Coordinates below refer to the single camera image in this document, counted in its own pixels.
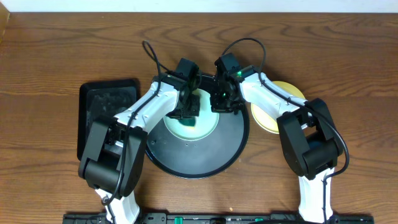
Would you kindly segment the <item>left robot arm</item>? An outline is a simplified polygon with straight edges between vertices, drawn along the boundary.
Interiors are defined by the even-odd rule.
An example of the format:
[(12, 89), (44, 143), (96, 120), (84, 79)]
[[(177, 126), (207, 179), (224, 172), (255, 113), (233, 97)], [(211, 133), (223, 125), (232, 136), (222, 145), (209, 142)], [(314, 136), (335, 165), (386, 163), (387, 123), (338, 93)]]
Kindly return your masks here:
[(140, 208), (134, 189), (142, 173), (148, 134), (169, 114), (198, 116), (199, 99), (193, 92), (201, 81), (199, 72), (161, 73), (132, 106), (94, 120), (81, 149), (78, 175), (101, 197), (109, 223), (136, 222)]

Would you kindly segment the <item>yellow plate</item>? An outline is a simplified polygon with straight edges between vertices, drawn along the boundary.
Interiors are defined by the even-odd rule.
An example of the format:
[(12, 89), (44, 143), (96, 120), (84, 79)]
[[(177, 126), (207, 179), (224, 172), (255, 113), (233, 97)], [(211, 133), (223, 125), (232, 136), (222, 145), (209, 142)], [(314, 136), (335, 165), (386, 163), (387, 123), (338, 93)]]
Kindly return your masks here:
[[(291, 95), (305, 99), (304, 94), (296, 86), (282, 81), (273, 81), (273, 83), (281, 89), (285, 90), (286, 92), (290, 93)], [(272, 134), (279, 134), (277, 122), (272, 119), (266, 112), (261, 110), (260, 107), (251, 103), (251, 113), (254, 120), (261, 128)]]

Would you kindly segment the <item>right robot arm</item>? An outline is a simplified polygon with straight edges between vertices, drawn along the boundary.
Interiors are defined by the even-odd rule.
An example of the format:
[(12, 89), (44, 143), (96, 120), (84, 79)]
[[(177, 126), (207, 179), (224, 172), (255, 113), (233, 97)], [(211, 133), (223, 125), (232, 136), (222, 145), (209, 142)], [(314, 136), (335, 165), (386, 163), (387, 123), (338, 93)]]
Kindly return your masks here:
[(248, 102), (277, 123), (284, 158), (299, 178), (300, 216), (306, 222), (328, 223), (333, 216), (331, 178), (345, 171), (335, 167), (340, 155), (349, 154), (326, 103), (290, 94), (254, 66), (219, 65), (215, 82), (212, 111), (229, 113)]

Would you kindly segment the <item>light green plate top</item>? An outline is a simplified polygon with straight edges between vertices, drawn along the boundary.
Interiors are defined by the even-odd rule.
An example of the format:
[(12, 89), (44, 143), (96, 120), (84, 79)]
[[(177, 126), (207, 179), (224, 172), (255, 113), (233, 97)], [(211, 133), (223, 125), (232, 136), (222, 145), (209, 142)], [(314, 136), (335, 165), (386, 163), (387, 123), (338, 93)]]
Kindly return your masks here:
[(208, 136), (217, 126), (219, 114), (211, 111), (210, 94), (202, 89), (196, 89), (194, 95), (200, 97), (200, 114), (194, 117), (196, 125), (194, 128), (182, 126), (178, 119), (164, 117), (164, 123), (167, 129), (176, 137), (187, 140), (196, 141)]

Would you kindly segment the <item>green yellow sponge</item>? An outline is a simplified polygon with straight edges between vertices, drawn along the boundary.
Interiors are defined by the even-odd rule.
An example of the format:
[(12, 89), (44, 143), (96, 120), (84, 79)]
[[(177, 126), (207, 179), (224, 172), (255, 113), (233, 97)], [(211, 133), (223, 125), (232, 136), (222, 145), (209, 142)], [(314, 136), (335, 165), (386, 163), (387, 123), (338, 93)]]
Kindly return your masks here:
[(184, 119), (179, 119), (178, 122), (182, 126), (186, 126), (189, 128), (194, 128), (196, 125), (196, 119), (195, 118), (184, 118)]

